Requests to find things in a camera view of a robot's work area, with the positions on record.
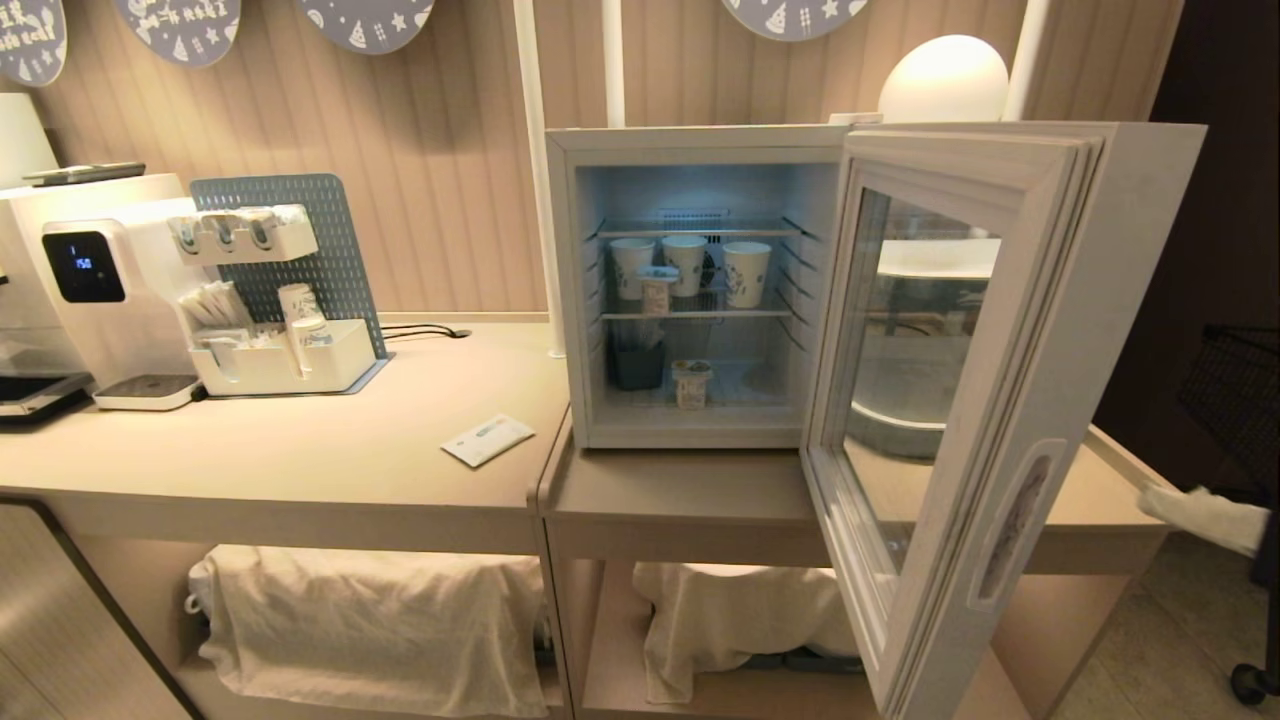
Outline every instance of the pegboard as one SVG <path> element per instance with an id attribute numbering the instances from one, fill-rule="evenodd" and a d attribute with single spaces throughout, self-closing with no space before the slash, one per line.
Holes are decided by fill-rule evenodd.
<path id="1" fill-rule="evenodd" d="M 315 228 L 319 250 L 287 263 L 237 263 L 219 265 L 224 281 L 236 283 L 256 323 L 283 323 L 276 288 L 307 283 L 325 318 L 364 318 L 374 356 L 387 359 L 387 343 L 378 324 L 374 295 L 369 290 L 365 261 L 356 242 L 356 228 L 347 206 L 347 192 L 338 176 L 262 176 L 210 178 L 191 183 L 197 210 L 233 210 L 247 205 L 301 204 Z"/>

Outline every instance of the tile floor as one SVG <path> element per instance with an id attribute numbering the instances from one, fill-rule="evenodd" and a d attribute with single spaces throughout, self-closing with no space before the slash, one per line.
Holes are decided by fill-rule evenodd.
<path id="1" fill-rule="evenodd" d="M 1280 698 L 1244 707 L 1228 687 L 1231 667 L 1266 655 L 1267 596 L 1249 566 L 1170 536 L 1053 720 L 1280 720 Z"/>

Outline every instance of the lamp shade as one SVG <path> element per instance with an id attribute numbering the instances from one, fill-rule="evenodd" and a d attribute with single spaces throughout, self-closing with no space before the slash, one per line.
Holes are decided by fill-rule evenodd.
<path id="1" fill-rule="evenodd" d="M 881 90 L 886 123 L 998 120 L 1009 95 L 1000 53 L 968 35 L 936 37 L 902 58 Z"/>

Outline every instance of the wall decoration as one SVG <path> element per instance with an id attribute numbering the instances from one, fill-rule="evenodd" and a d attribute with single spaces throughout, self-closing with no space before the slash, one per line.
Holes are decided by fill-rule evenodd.
<path id="1" fill-rule="evenodd" d="M 302 12 L 338 45 L 364 53 L 394 53 L 426 24 L 435 0 L 300 0 Z"/>
<path id="2" fill-rule="evenodd" d="M 232 49 L 241 0 L 115 0 L 133 35 L 170 63 L 202 68 Z"/>
<path id="3" fill-rule="evenodd" d="M 867 0 L 724 0 L 728 12 L 753 32 L 786 42 L 827 35 L 865 5 Z"/>
<path id="4" fill-rule="evenodd" d="M 0 72 L 42 87 L 58 78 L 65 61 L 63 0 L 0 0 Z"/>

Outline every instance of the glass fridge door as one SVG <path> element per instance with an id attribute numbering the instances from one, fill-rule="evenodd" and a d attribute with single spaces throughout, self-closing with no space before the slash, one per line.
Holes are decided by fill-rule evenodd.
<path id="1" fill-rule="evenodd" d="M 951 717 L 963 700 L 1202 137 L 1080 123 L 847 137 L 801 456 L 883 717 Z"/>

